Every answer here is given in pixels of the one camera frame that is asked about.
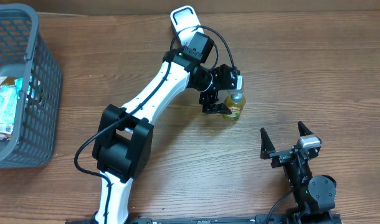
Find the gray plastic bin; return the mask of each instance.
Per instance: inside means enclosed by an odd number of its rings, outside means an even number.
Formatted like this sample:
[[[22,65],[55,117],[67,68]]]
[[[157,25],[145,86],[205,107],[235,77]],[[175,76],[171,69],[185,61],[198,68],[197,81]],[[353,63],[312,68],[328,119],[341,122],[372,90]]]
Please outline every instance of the gray plastic bin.
[[[0,77],[24,78],[12,138],[0,140],[0,168],[47,164],[54,154],[62,74],[38,28],[33,8],[0,5]]]

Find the brown tabletop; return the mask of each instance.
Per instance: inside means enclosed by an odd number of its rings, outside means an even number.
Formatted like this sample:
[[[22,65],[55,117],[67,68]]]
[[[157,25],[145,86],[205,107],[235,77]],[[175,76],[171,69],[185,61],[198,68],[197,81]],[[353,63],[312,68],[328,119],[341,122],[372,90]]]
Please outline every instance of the brown tabletop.
[[[133,216],[249,217],[289,190],[283,169],[260,159],[260,128],[277,149],[302,120],[323,140],[314,175],[338,183],[344,223],[380,223],[380,12],[200,14],[229,44],[245,78],[240,119],[201,113],[186,90],[155,124],[151,157],[135,180]],[[100,178],[74,167],[104,108],[121,106],[157,74],[169,49],[168,15],[42,18],[40,32],[64,76],[55,155],[45,167],[0,170],[0,223],[90,218]],[[219,64],[229,63],[224,46]],[[212,65],[212,51],[207,66]],[[80,164],[97,171],[92,146]],[[293,207],[292,197],[276,212]]]

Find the can label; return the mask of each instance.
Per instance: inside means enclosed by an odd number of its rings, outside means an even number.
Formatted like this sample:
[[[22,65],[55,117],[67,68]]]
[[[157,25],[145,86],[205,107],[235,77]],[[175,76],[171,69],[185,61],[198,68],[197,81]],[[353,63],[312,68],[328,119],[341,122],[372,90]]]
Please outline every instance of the can label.
[[[240,116],[241,108],[238,108],[236,106],[231,106],[229,109],[232,111],[232,114],[225,114],[226,118],[236,118]]]

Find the white arm segment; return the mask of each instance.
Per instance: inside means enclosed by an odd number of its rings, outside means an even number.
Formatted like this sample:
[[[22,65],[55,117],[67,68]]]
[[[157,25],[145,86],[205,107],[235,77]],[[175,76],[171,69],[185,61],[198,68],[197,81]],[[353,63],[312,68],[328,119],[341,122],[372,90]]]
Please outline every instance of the white arm segment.
[[[135,99],[125,103],[122,107],[126,108],[126,112],[133,111],[150,93],[157,87],[166,74],[168,62],[164,62],[157,76],[146,86],[146,88],[135,97]],[[133,116],[142,119],[147,118],[150,124],[154,124],[165,107],[171,100],[184,91],[188,85],[190,73],[184,70],[184,67],[171,62],[171,69],[167,80],[161,85],[158,91],[147,101],[142,110],[138,110]],[[128,199],[133,179],[129,179],[125,184],[120,179],[109,172],[101,172],[106,175],[112,183],[112,191],[110,203],[108,204],[108,224],[124,224],[128,218]],[[96,221],[104,224],[104,211],[107,199],[108,187],[107,181],[102,179],[102,197],[100,208],[96,214]]]
[[[118,177],[110,174],[109,172],[100,173],[107,176],[112,184],[110,203],[108,203],[107,222],[108,224],[124,224],[129,215],[128,199],[133,179],[130,178],[125,184],[123,184]],[[107,181],[102,178],[102,197],[100,200],[100,208],[98,209],[95,217],[98,224],[104,224],[104,211],[107,194]]]
[[[139,93],[133,100],[125,103],[122,107],[126,108],[126,112],[133,111],[150,93],[157,87],[162,78],[165,76],[168,68],[168,62],[164,62],[157,76]],[[159,88],[159,90],[147,101],[142,110],[138,110],[133,116],[142,119],[147,118],[150,124],[155,124],[163,110],[169,102],[184,91],[189,83],[190,73],[184,70],[184,67],[171,62],[171,69],[167,80]]]

